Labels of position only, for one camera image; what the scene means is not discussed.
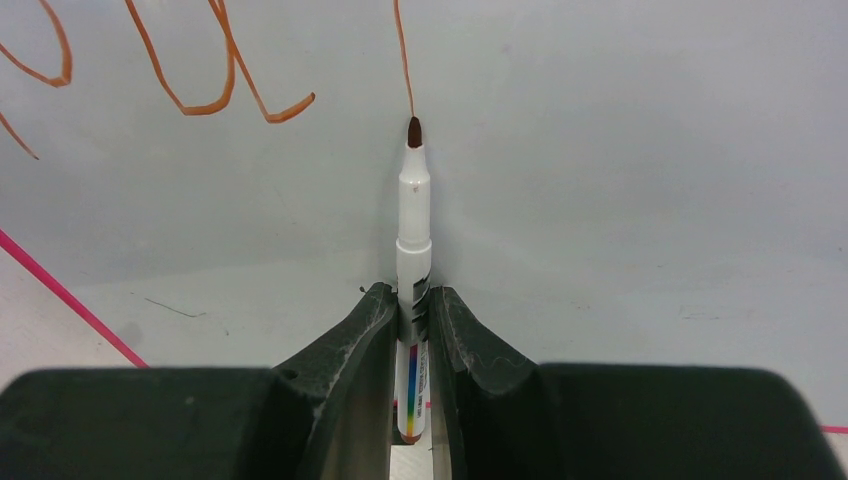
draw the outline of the brown marker tip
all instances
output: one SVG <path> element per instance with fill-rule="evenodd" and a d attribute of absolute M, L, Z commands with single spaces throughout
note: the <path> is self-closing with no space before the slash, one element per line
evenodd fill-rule
<path fill-rule="evenodd" d="M 406 144 L 409 148 L 418 148 L 422 145 L 421 141 L 421 122 L 418 117 L 412 117 L 409 120 L 409 133 L 407 134 Z"/>
<path fill-rule="evenodd" d="M 416 436 L 414 436 L 414 437 L 407 437 L 406 435 L 404 435 L 404 434 L 402 434 L 402 433 L 401 433 L 401 434 L 400 434 L 400 439 L 401 439 L 401 440 L 403 440 L 404 442 L 406 442 L 406 444 L 407 444 L 407 445 L 415 445 L 415 443 L 416 443 L 418 440 L 421 440 L 421 435 L 420 435 L 420 434 L 418 434 L 418 435 L 416 435 Z"/>

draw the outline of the marker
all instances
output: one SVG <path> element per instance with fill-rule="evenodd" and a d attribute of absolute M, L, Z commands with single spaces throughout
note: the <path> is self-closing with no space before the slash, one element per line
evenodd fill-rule
<path fill-rule="evenodd" d="M 427 382 L 427 303 L 430 291 L 430 173 L 424 159 L 421 123 L 409 121 L 403 167 L 398 176 L 397 245 L 398 351 L 395 388 L 398 431 L 415 443 L 424 432 L 430 386 Z"/>

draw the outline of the scuff mark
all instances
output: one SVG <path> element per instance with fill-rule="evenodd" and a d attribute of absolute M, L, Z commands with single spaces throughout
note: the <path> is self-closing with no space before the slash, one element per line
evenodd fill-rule
<path fill-rule="evenodd" d="M 181 312 L 181 311 L 177 310 L 176 308 L 171 308 L 167 305 L 163 305 L 163 304 L 157 302 L 156 300 L 151 300 L 147 297 L 145 297 L 144 299 L 147 300 L 148 302 L 154 304 L 154 305 L 159 305 L 162 308 L 167 308 L 168 310 L 170 310 L 174 313 L 179 313 L 180 315 L 188 317 L 188 318 L 197 318 L 197 317 L 202 317 L 203 315 L 206 315 L 206 312 L 198 313 L 197 315 L 191 315 L 191 314 L 188 314 L 188 313 L 185 313 L 185 312 Z"/>
<path fill-rule="evenodd" d="M 681 320 L 750 320 L 754 313 L 753 308 L 681 305 L 677 315 Z"/>

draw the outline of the whiteboard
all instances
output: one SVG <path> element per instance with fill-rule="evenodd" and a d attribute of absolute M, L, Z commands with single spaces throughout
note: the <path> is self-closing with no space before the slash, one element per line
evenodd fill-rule
<path fill-rule="evenodd" d="M 130 3 L 175 97 L 222 98 L 216 10 Z M 274 364 L 394 281 L 390 0 L 226 2 L 269 115 L 315 95 L 282 123 L 235 60 L 226 106 L 185 115 L 127 3 L 46 4 L 68 78 L 45 2 L 0 3 L 0 43 L 54 79 L 0 57 L 0 113 L 39 157 L 0 129 L 0 228 L 146 361 Z M 765 367 L 848 424 L 848 4 L 401 11 L 437 283 L 536 361 Z"/>

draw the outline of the brown drawn line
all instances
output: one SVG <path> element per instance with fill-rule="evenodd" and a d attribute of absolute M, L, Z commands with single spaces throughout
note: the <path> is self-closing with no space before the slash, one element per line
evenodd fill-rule
<path fill-rule="evenodd" d="M 6 58 L 9 59 L 10 62 L 15 64 L 16 67 L 20 68 L 21 71 L 31 76 L 32 78 L 43 82 L 51 87 L 59 88 L 64 87 L 71 83 L 71 74 L 74 68 L 73 55 L 71 54 L 71 45 L 68 43 L 68 36 L 65 35 L 65 29 L 62 27 L 62 22 L 59 21 L 59 17 L 56 15 L 56 12 L 53 11 L 53 8 L 47 3 L 47 0 L 38 0 L 41 3 L 41 6 L 44 8 L 44 11 L 47 12 L 47 16 L 50 17 L 50 22 L 53 24 L 53 30 L 56 31 L 56 37 L 59 39 L 59 47 L 62 49 L 62 72 L 58 77 L 47 78 L 45 75 L 36 72 L 35 70 L 29 68 L 23 62 L 18 60 L 12 52 L 10 52 L 2 43 L 0 43 L 0 52 L 5 55 Z M 33 153 L 32 149 L 27 146 L 26 142 L 15 132 L 15 129 L 9 124 L 6 117 L 0 113 L 0 124 L 3 124 L 3 128 L 9 132 L 9 135 L 18 142 L 18 145 L 24 149 L 32 158 L 38 160 L 38 156 Z"/>
<path fill-rule="evenodd" d="M 395 3 L 395 26 L 398 30 L 398 40 L 400 41 L 400 57 L 403 60 L 403 78 L 406 79 L 406 95 L 409 97 L 409 113 L 415 116 L 415 100 L 412 97 L 412 83 L 409 81 L 409 62 L 406 59 L 406 39 L 403 35 L 403 23 L 400 21 L 400 6 L 398 0 Z"/>
<path fill-rule="evenodd" d="M 217 2 L 216 0 L 208 1 L 209 6 L 212 8 L 212 12 L 215 14 L 215 18 L 218 20 L 218 24 L 221 27 L 221 31 L 224 33 L 224 37 L 227 40 L 227 81 L 224 84 L 224 91 L 221 93 L 221 96 L 214 102 L 208 105 L 185 106 L 182 104 L 182 102 L 174 93 L 174 91 L 171 90 L 171 87 L 165 80 L 165 75 L 162 72 L 162 66 L 159 63 L 159 58 L 156 55 L 156 50 L 153 48 L 153 42 L 150 40 L 150 36 L 147 34 L 147 29 L 144 28 L 144 23 L 141 21 L 141 17 L 138 15 L 138 11 L 136 10 L 135 5 L 133 4 L 133 0 L 125 0 L 127 8 L 130 11 L 130 15 L 133 18 L 133 22 L 135 23 L 136 29 L 138 29 L 138 33 L 141 35 L 141 40 L 142 42 L 144 42 L 144 47 L 147 49 L 147 54 L 150 57 L 150 62 L 153 65 L 153 71 L 156 74 L 156 78 L 159 79 L 159 83 L 162 85 L 162 88 L 165 89 L 165 93 L 168 94 L 168 96 L 171 98 L 177 108 L 180 109 L 183 115 L 211 115 L 213 113 L 223 110 L 229 104 L 230 98 L 233 94 L 233 89 L 235 87 L 234 62 L 238 62 L 239 70 L 241 70 L 242 75 L 247 81 L 247 85 L 250 88 L 250 91 L 253 93 L 253 98 L 256 100 L 256 103 L 259 106 L 259 110 L 262 112 L 262 116 L 265 117 L 266 122 L 282 123 L 306 110 L 306 108 L 315 100 L 315 93 L 310 93 L 306 98 L 293 105 L 292 107 L 283 110 L 282 112 L 268 112 L 268 109 L 265 107 L 265 102 L 263 102 L 262 98 L 259 96 L 259 92 L 256 89 L 256 85 L 253 83 L 253 78 L 250 76 L 250 72 L 247 70 L 247 66 L 244 63 L 244 59 L 241 56 L 241 52 L 239 52 L 238 46 L 236 45 L 236 42 L 233 39 L 233 33 L 230 28 L 229 17 L 227 16 L 227 7 L 224 3 L 224 0 L 217 0 Z"/>
<path fill-rule="evenodd" d="M 141 41 L 144 42 L 144 48 L 147 49 L 147 56 L 150 57 L 150 63 L 153 64 L 153 72 L 156 74 L 156 78 L 159 79 L 159 84 L 162 85 L 162 88 L 165 90 L 165 93 L 171 97 L 171 100 L 180 109 L 180 112 L 186 116 L 194 116 L 194 115 L 212 115 L 213 113 L 220 112 L 230 103 L 230 97 L 233 95 L 233 86 L 236 82 L 235 70 L 233 68 L 233 56 L 230 55 L 229 45 L 227 45 L 227 81 L 224 82 L 224 91 L 221 92 L 221 96 L 218 97 L 217 100 L 208 104 L 208 105 L 196 105 L 196 106 L 185 106 L 183 102 L 180 101 L 177 94 L 171 90 L 171 86 L 168 85 L 168 81 L 165 80 L 165 74 L 162 72 L 162 65 L 159 63 L 159 56 L 156 55 L 156 49 L 153 48 L 153 42 L 150 40 L 150 35 L 147 34 L 147 29 L 144 28 L 144 23 L 141 21 L 141 17 L 138 15 L 138 10 L 135 8 L 135 4 L 133 0 L 126 0 L 127 9 L 130 11 L 130 16 L 133 17 L 133 23 L 135 23 L 135 27 L 138 30 L 139 35 L 141 35 Z"/>
<path fill-rule="evenodd" d="M 218 0 L 217 6 L 215 5 L 214 0 L 209 0 L 209 6 L 212 7 L 212 10 L 215 12 L 215 17 L 218 19 L 218 23 L 221 25 L 221 30 L 224 31 L 224 36 L 227 38 L 227 50 L 230 52 L 230 55 L 236 57 L 241 74 L 247 81 L 247 86 L 250 88 L 251 93 L 253 93 L 253 98 L 256 100 L 256 104 L 259 106 L 259 110 L 262 112 L 262 116 L 265 117 L 266 122 L 283 123 L 290 118 L 296 117 L 315 101 L 315 92 L 312 92 L 303 100 L 282 112 L 268 113 L 268 109 L 265 108 L 265 102 L 263 102 L 262 98 L 259 96 L 259 91 L 257 91 L 256 85 L 253 83 L 253 78 L 250 77 L 247 65 L 244 64 L 244 59 L 241 57 L 241 52 L 239 52 L 238 46 L 236 45 L 236 40 L 233 38 L 233 31 L 230 28 L 230 19 L 227 16 L 227 7 L 224 4 L 224 0 Z"/>
<path fill-rule="evenodd" d="M 38 155 L 36 155 L 32 151 L 32 149 L 30 149 L 27 146 L 27 144 L 24 143 L 24 141 L 21 139 L 21 137 L 18 136 L 17 132 L 15 132 L 15 129 L 12 128 L 11 125 L 9 125 L 9 122 L 8 122 L 8 120 L 6 120 L 6 117 L 3 116 L 3 113 L 0 113 L 0 123 L 3 124 L 3 127 L 6 129 L 7 132 L 9 132 L 9 135 L 11 135 L 12 138 L 15 139 L 16 142 L 18 142 L 18 145 L 20 145 L 21 148 L 23 148 L 24 151 L 27 152 L 30 157 L 38 160 Z"/>

